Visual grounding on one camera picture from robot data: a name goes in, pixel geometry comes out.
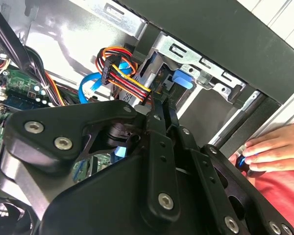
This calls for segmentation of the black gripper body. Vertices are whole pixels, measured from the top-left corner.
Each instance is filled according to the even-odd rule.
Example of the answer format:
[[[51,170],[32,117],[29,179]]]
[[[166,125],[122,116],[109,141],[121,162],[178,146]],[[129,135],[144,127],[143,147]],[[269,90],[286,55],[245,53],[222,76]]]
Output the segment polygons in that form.
[[[66,190],[49,205],[41,235],[172,235],[180,218],[174,149],[142,148]]]

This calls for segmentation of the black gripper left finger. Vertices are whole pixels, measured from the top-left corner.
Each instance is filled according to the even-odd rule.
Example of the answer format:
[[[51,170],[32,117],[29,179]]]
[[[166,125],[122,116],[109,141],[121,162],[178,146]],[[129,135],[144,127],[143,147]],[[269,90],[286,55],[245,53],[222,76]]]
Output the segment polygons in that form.
[[[42,221],[54,199],[79,184],[72,179],[79,160],[119,146],[127,148],[125,158],[142,148],[173,150],[164,117],[169,99],[158,94],[150,99],[146,114],[122,100],[16,112],[3,132],[0,169]]]

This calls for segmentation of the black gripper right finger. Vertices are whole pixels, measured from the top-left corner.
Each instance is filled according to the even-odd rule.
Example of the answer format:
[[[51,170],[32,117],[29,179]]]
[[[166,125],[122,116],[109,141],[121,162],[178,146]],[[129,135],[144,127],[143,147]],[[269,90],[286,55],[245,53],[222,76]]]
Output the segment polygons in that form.
[[[173,139],[180,218],[173,235],[294,235],[294,227],[214,146],[198,147],[178,122],[171,100],[164,104]]]

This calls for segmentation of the person's left hand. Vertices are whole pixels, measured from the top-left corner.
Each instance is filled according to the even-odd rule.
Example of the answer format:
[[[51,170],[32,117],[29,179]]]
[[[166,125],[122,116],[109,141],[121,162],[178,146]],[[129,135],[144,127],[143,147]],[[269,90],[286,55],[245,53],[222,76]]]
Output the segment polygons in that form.
[[[243,156],[253,171],[294,170],[294,124],[246,142]]]

